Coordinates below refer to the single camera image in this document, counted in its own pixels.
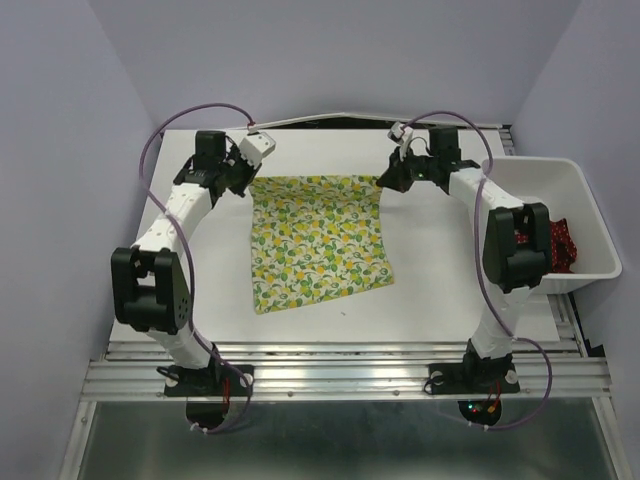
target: white panel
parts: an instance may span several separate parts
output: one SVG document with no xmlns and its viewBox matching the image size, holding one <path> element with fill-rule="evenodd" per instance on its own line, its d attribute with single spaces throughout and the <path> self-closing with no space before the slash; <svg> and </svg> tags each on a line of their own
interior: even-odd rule
<svg viewBox="0 0 640 480">
<path fill-rule="evenodd" d="M 151 122 L 83 0 L 0 6 L 0 476 L 57 476 Z"/>
<path fill-rule="evenodd" d="M 487 134 L 493 151 L 502 154 L 498 132 Z M 238 139 L 242 134 L 232 135 Z M 384 130 L 274 130 L 270 135 L 278 145 L 264 161 L 261 176 L 380 175 L 395 147 Z M 460 136 L 464 157 L 481 162 L 486 152 L 477 134 L 464 131 Z M 161 198 L 168 195 L 175 172 L 194 146 L 193 131 L 165 135 L 152 184 Z M 155 214 L 156 208 L 147 202 L 142 231 Z M 213 341 L 460 342 L 480 323 L 484 304 L 473 266 L 468 212 L 462 202 L 432 184 L 417 183 L 406 194 L 383 192 L 382 239 L 394 285 L 302 308 L 255 313 L 251 221 L 250 195 L 227 193 L 191 240 L 196 262 L 194 320 Z M 523 310 L 519 336 L 558 340 L 546 297 L 533 297 Z M 117 324 L 111 340 L 146 337 Z"/>
<path fill-rule="evenodd" d="M 578 0 L 89 0 L 156 121 L 448 108 L 511 123 Z M 240 125 L 229 112 L 203 119 Z"/>
<path fill-rule="evenodd" d="M 637 1 L 583 1 L 518 115 L 515 140 L 519 154 L 566 156 L 582 167 L 620 254 L 622 276 L 576 292 L 576 301 L 591 343 L 604 342 L 640 477 L 638 25 Z"/>
</svg>

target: yellow floral cloth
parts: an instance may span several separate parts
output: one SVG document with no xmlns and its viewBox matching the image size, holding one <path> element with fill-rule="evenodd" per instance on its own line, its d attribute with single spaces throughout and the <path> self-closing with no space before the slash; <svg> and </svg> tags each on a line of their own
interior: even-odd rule
<svg viewBox="0 0 640 480">
<path fill-rule="evenodd" d="M 370 176 L 259 177 L 251 259 L 257 313 L 301 307 L 393 283 Z"/>
</svg>

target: metal frame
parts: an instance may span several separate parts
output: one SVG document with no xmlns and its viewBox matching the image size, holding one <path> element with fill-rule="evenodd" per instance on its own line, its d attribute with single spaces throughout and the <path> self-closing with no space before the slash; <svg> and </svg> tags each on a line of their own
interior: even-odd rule
<svg viewBox="0 0 640 480">
<path fill-rule="evenodd" d="M 500 129 L 505 151 L 514 155 L 508 129 Z M 589 358 L 567 295 L 549 297 L 559 342 L 543 344 L 554 367 L 552 397 L 590 397 L 618 479 L 632 480 L 611 402 L 611 378 L 604 358 Z M 252 401 L 333 401 L 432 399 L 422 391 L 427 364 L 459 361 L 466 344 L 219 344 L 232 362 L 258 367 Z M 514 346 L 522 392 L 515 398 L 539 398 L 546 368 L 526 345 Z M 163 396 L 155 367 L 169 357 L 153 342 L 112 342 L 103 358 L 89 365 L 60 479 L 80 473 L 97 402 L 184 401 Z M 459 396 L 446 398 L 457 399 Z M 190 401 L 211 400 L 190 398 Z"/>
</svg>

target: white table surface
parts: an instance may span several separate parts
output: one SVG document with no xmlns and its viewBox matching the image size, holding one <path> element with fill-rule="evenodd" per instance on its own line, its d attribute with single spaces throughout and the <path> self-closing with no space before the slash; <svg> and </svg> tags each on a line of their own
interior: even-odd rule
<svg viewBox="0 0 640 480">
<path fill-rule="evenodd" d="M 496 130 L 485 131 L 494 155 L 504 155 Z M 380 175 L 394 144 L 383 130 L 272 130 L 276 151 L 260 176 Z M 194 152 L 194 130 L 167 131 L 152 182 L 161 199 Z M 230 131 L 239 139 L 242 132 Z M 463 158 L 481 163 L 478 136 L 460 132 Z M 423 152 L 423 143 L 414 148 Z M 157 215 L 147 201 L 139 232 Z M 461 342 L 475 331 L 483 301 L 474 273 L 472 231 L 466 208 L 432 184 L 410 192 L 385 190 L 382 240 L 395 284 L 292 310 L 257 315 L 253 308 L 250 232 L 252 200 L 230 192 L 202 221 L 191 239 L 196 262 L 194 320 L 217 342 Z M 518 336 L 557 341 L 549 302 L 531 297 Z M 115 322 L 111 341 L 151 341 Z"/>
</svg>

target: white plastic bin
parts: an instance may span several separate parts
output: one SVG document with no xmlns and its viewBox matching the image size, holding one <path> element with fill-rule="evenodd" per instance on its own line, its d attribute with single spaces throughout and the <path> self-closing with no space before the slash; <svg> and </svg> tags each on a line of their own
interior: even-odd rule
<svg viewBox="0 0 640 480">
<path fill-rule="evenodd" d="M 551 220 L 566 218 L 578 249 L 574 273 L 546 275 L 535 293 L 568 293 L 622 272 L 620 258 L 580 167 L 564 158 L 497 157 L 491 179 L 526 202 L 540 200 Z"/>
</svg>

